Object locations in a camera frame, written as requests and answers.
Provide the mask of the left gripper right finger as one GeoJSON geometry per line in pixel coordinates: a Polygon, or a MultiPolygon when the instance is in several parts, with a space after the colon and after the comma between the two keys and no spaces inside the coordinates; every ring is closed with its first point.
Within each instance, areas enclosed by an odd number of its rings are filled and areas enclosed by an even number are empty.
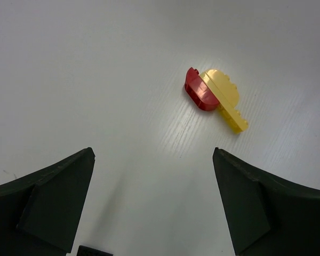
{"type": "Polygon", "coordinates": [[[220,148],[213,165],[236,255],[320,255],[320,190],[220,148]]]}

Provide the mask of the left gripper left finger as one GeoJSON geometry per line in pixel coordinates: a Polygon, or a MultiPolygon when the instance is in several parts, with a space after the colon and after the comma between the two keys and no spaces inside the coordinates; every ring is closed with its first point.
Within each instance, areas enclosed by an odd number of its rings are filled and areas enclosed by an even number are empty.
{"type": "Polygon", "coordinates": [[[0,255],[72,251],[94,169],[92,148],[0,185],[0,255]]]}

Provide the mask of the black square lego plate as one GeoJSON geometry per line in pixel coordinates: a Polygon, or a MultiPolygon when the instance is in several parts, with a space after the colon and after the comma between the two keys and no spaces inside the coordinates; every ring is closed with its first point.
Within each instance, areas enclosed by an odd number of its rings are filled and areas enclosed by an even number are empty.
{"type": "Polygon", "coordinates": [[[80,245],[77,251],[77,256],[113,256],[113,254],[93,249],[87,246],[80,245]]]}

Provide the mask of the yellow lego assembly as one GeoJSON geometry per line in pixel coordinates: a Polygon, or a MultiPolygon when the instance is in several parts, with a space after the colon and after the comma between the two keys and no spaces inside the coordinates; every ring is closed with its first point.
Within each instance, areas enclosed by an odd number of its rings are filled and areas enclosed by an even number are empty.
{"type": "Polygon", "coordinates": [[[247,130],[248,121],[236,109],[239,102],[239,92],[230,77],[216,69],[206,70],[199,74],[199,77],[218,100],[217,111],[232,131],[238,134],[247,130]]]}

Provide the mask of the red curved lego brick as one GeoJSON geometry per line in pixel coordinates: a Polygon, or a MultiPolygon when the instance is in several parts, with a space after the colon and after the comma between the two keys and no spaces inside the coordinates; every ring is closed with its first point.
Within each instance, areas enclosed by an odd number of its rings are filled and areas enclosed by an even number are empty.
{"type": "Polygon", "coordinates": [[[199,75],[199,71],[190,67],[186,73],[184,89],[195,105],[203,111],[214,111],[219,100],[199,75]]]}

